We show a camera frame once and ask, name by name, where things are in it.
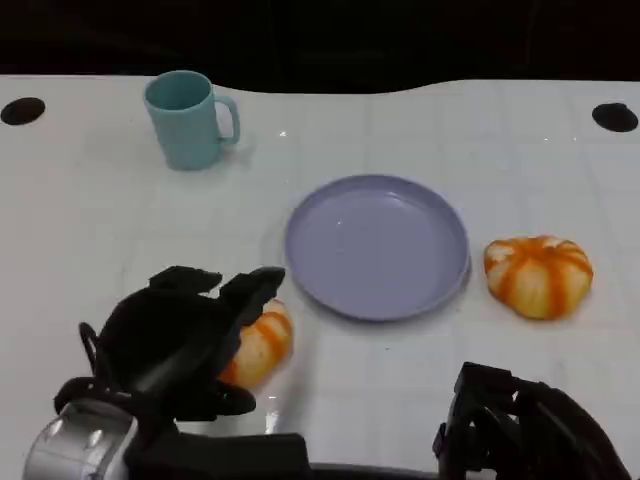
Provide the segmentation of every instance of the plate rim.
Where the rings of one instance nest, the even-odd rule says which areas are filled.
[[[444,295],[442,295],[438,300],[436,300],[433,303],[430,303],[429,305],[426,306],[422,306],[422,307],[418,307],[414,310],[412,310],[411,312],[407,312],[406,314],[403,315],[396,315],[396,316],[380,316],[380,317],[375,317],[375,316],[363,316],[360,314],[356,314],[353,312],[346,312],[344,311],[342,308],[331,305],[329,302],[326,302],[324,300],[321,300],[317,295],[315,295],[313,292],[311,292],[302,281],[300,281],[298,279],[298,276],[296,274],[296,269],[294,267],[295,262],[292,261],[292,255],[291,255],[291,231],[292,231],[292,225],[294,220],[296,219],[296,217],[300,214],[300,212],[304,209],[305,206],[309,205],[318,195],[322,194],[322,192],[326,191],[326,190],[330,190],[332,188],[335,188],[337,185],[339,184],[343,184],[343,183],[349,183],[349,182],[355,182],[355,181],[361,181],[361,180],[366,180],[366,179],[381,179],[381,180],[387,180],[387,181],[393,181],[393,182],[399,182],[399,183],[405,183],[405,184],[410,184],[414,187],[417,187],[421,190],[424,190],[426,193],[438,198],[448,209],[449,211],[453,214],[453,218],[455,219],[455,221],[458,223],[458,225],[460,226],[460,229],[462,231],[462,241],[463,241],[463,247],[464,247],[464,254],[465,254],[465,259],[464,259],[464,264],[462,267],[462,270],[460,271],[459,276],[456,278],[456,280],[454,282],[452,282],[451,286],[449,287],[449,289],[447,289],[446,293]],[[289,215],[289,218],[287,220],[287,225],[285,227],[285,236],[284,236],[284,253],[285,253],[285,259],[287,262],[287,266],[289,267],[289,271],[291,272],[291,278],[293,279],[293,282],[302,289],[302,291],[308,295],[309,297],[311,297],[314,301],[318,302],[320,305],[323,305],[324,307],[330,309],[333,312],[336,312],[340,315],[344,315],[347,316],[349,318],[353,318],[353,319],[357,319],[357,320],[364,320],[364,321],[368,321],[368,322],[391,322],[391,321],[398,321],[398,320],[407,320],[410,318],[414,318],[417,315],[421,315],[427,312],[432,312],[432,311],[436,311],[438,308],[440,308],[442,305],[444,305],[445,303],[447,303],[449,300],[451,300],[456,293],[462,288],[464,281],[467,277],[467,274],[469,272],[470,266],[471,266],[471,248],[470,248],[470,243],[469,243],[469,235],[467,233],[467,228],[464,224],[464,222],[462,221],[462,217],[460,216],[460,214],[458,213],[458,211],[453,207],[453,205],[451,205],[451,203],[449,203],[440,193],[436,192],[435,190],[427,187],[426,185],[423,185],[421,183],[418,183],[416,181],[413,180],[409,180],[407,178],[404,177],[399,177],[396,175],[384,175],[384,174],[362,174],[362,175],[349,175],[346,177],[341,177],[338,178],[336,180],[332,180],[328,183],[325,183],[324,185],[321,185],[319,187],[317,187],[316,189],[312,190],[310,193],[308,193],[297,205],[296,207],[292,210],[292,212]]]

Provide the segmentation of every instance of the mug handle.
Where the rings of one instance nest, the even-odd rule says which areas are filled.
[[[221,95],[216,97],[216,102],[220,102],[227,106],[231,113],[231,121],[233,123],[233,134],[230,137],[220,137],[220,143],[223,145],[235,145],[240,138],[240,117],[238,116],[238,107],[231,97]]]

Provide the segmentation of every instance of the black circle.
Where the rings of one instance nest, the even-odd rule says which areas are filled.
[[[0,120],[7,125],[24,125],[37,120],[44,109],[44,102],[39,98],[19,98],[5,105],[0,112]]]
[[[638,117],[624,103],[604,103],[591,116],[598,125],[612,132],[630,132],[638,126]]]

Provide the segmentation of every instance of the pumpkin stripe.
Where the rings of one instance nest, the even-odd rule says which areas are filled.
[[[562,253],[563,252],[558,252],[558,257],[562,259],[562,261],[571,263],[572,265],[579,268],[590,277],[593,277],[593,269],[586,261],[580,258],[573,257],[571,255],[563,255]]]
[[[547,315],[550,318],[554,318],[564,313],[565,300],[567,298],[566,285],[562,269],[554,260],[547,262],[544,267],[547,269],[547,278],[549,279],[549,284],[547,285],[549,295]]]
[[[269,344],[269,348],[271,349],[271,352],[273,353],[273,356],[275,358],[275,362],[278,362],[282,357],[284,357],[285,348],[286,348],[282,344],[282,341],[280,340],[278,335],[276,335],[273,332],[273,330],[271,330],[271,328],[269,328],[268,325],[264,325],[262,323],[256,322],[254,324],[254,327],[256,328],[256,330],[258,330],[258,332],[260,332],[260,334],[262,334],[262,337]]]
[[[527,260],[528,258],[526,256],[518,255],[504,272],[500,285],[498,286],[498,298],[503,302],[509,302],[511,292],[513,292],[513,287],[515,287],[516,276],[520,268],[527,263]]]
[[[484,272],[489,273],[493,267],[496,266],[498,262],[488,255],[484,259]]]
[[[287,332],[287,335],[290,336],[293,333],[291,329],[291,322],[289,322],[289,319],[283,314],[278,312],[265,312],[262,314],[262,317],[260,317],[260,320],[266,320],[267,318],[276,320],[282,329]]]

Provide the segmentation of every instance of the pumpkin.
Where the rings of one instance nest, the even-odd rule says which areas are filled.
[[[279,300],[269,301],[253,325],[240,331],[240,348],[218,378],[244,388],[259,385],[287,355],[292,340],[287,309]]]
[[[550,235],[491,242],[484,251],[484,271],[495,298],[536,319],[574,311],[593,280],[584,251]]]

